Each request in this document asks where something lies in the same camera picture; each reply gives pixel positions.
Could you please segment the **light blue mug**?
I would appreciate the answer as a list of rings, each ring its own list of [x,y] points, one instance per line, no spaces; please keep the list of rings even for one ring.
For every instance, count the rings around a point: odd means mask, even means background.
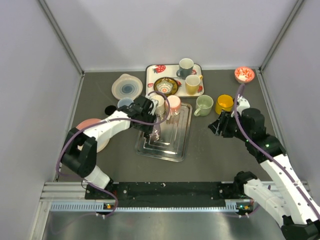
[[[131,98],[125,97],[118,101],[117,108],[119,109],[121,107],[129,107],[133,103],[134,101]]]

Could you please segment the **cream mug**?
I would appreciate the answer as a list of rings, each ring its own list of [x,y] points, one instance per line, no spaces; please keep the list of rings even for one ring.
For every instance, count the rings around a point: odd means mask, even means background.
[[[153,95],[151,97],[152,100],[157,100],[157,107],[155,109],[155,113],[158,115],[158,116],[161,116],[165,113],[165,100],[164,98],[161,96],[161,95]]]

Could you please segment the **yellow mug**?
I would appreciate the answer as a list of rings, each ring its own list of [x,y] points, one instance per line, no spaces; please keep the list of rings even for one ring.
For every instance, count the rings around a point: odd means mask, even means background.
[[[230,95],[222,94],[217,98],[215,112],[220,115],[222,111],[230,112],[233,109],[234,100]]]

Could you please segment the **green mug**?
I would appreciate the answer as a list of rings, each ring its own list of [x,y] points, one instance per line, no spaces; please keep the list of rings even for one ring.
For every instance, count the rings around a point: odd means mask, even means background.
[[[209,95],[201,95],[196,99],[194,111],[195,117],[205,117],[209,115],[214,105],[214,100]]]

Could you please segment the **purple mug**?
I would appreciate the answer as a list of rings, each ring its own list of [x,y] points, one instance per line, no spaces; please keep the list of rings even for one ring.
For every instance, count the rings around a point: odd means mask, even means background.
[[[152,133],[150,134],[150,139],[152,141],[158,141],[161,138],[161,125],[156,124],[153,126]]]

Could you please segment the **pink mug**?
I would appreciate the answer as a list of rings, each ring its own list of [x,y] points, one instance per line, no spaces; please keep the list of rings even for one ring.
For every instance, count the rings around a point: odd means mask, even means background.
[[[165,109],[166,113],[168,114],[167,120],[169,120],[171,117],[178,116],[181,111],[181,99],[176,95],[170,95],[167,97],[167,100],[165,102]]]

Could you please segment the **small brown mug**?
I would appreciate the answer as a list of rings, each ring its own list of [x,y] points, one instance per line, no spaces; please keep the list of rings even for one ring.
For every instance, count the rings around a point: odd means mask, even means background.
[[[115,111],[117,110],[117,107],[114,105],[109,105],[105,108],[104,113],[107,116],[111,116]]]

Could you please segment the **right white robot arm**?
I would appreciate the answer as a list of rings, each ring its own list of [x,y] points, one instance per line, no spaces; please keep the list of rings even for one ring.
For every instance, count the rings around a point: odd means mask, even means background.
[[[320,207],[298,178],[281,142],[267,133],[260,110],[251,107],[237,113],[223,110],[208,128],[217,136],[243,141],[281,196],[250,171],[240,171],[234,177],[234,194],[255,200],[276,221],[285,239],[318,240]]]

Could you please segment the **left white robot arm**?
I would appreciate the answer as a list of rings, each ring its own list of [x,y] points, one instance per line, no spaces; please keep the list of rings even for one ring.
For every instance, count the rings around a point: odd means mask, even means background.
[[[129,106],[117,108],[104,120],[81,130],[72,128],[65,139],[58,162],[96,187],[102,198],[109,198],[114,191],[112,179],[97,166],[98,150],[118,133],[130,128],[149,135],[157,116],[158,101],[139,96]]]

